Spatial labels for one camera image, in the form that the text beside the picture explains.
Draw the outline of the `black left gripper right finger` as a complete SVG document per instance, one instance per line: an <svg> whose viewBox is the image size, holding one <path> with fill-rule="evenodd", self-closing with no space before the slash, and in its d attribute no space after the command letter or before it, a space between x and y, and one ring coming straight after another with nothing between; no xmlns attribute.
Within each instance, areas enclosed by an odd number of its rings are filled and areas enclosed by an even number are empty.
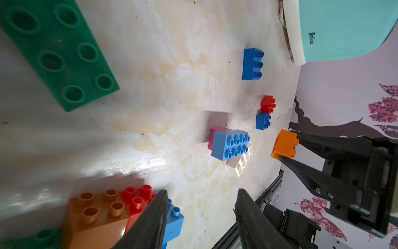
<svg viewBox="0 0 398 249"><path fill-rule="evenodd" d="M244 189L239 189L235 203L236 223L244 249L290 249L290 244L263 215Z"/></svg>

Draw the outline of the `light blue 2x4 brick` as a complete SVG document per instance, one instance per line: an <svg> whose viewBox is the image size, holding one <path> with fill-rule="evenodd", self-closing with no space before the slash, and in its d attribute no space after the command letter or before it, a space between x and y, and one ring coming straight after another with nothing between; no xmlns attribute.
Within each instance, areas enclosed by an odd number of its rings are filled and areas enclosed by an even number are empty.
<svg viewBox="0 0 398 249"><path fill-rule="evenodd" d="M248 151L250 135L242 130L225 130L214 133L211 156L226 161Z"/></svg>

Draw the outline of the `red 2x2 lego brick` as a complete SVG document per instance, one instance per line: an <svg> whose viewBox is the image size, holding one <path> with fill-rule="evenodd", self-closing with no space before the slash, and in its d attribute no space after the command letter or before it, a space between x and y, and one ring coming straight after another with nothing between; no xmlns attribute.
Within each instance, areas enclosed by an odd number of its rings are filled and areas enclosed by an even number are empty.
<svg viewBox="0 0 398 249"><path fill-rule="evenodd" d="M142 188L127 187L120 193L121 199L125 204L126 212L129 220L124 234L130 230L142 213L146 210L147 206L155 197L152 191L152 186L143 185Z"/></svg>

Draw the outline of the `blue 2x3 lego brick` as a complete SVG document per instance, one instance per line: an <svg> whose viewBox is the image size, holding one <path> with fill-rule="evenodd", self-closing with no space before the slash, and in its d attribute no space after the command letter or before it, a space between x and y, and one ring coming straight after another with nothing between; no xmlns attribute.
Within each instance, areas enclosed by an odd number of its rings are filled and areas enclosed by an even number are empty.
<svg viewBox="0 0 398 249"><path fill-rule="evenodd" d="M261 49L250 48L244 50L242 80L253 81L262 77L263 57L264 52Z"/></svg>

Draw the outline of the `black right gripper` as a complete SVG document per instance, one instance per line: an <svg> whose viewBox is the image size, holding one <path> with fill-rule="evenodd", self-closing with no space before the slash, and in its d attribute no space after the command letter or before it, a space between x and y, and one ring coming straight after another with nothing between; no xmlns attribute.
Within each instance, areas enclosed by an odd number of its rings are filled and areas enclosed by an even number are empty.
<svg viewBox="0 0 398 249"><path fill-rule="evenodd" d="M376 237L394 223L398 142L388 138L334 138L296 132L299 143L325 159L323 172L280 156L315 196L330 202L327 213Z"/></svg>

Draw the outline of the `brown 2x2 lego brick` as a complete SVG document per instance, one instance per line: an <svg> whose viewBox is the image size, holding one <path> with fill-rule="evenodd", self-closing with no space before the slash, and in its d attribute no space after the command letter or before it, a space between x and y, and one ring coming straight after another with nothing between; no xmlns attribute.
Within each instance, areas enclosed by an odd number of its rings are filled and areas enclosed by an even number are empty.
<svg viewBox="0 0 398 249"><path fill-rule="evenodd" d="M119 192L72 198L62 225L64 249L110 249L123 237L129 216Z"/></svg>

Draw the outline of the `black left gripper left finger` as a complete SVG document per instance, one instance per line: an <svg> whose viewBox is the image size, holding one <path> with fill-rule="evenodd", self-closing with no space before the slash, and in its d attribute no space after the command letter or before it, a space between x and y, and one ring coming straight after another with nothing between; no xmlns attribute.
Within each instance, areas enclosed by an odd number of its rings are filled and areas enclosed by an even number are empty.
<svg viewBox="0 0 398 249"><path fill-rule="evenodd" d="M160 190L131 229L114 249L160 249L167 223L169 198L167 190Z"/></svg>

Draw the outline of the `orange lego brick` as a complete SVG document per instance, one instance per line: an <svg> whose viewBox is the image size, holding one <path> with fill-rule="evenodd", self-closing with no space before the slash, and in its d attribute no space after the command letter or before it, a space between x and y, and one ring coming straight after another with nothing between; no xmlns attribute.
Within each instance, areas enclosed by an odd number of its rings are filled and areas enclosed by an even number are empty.
<svg viewBox="0 0 398 249"><path fill-rule="evenodd" d="M281 130L275 140L275 144L271 153L271 157L279 159L280 156L293 158L296 155L295 147L299 144L299 139L296 133Z"/></svg>

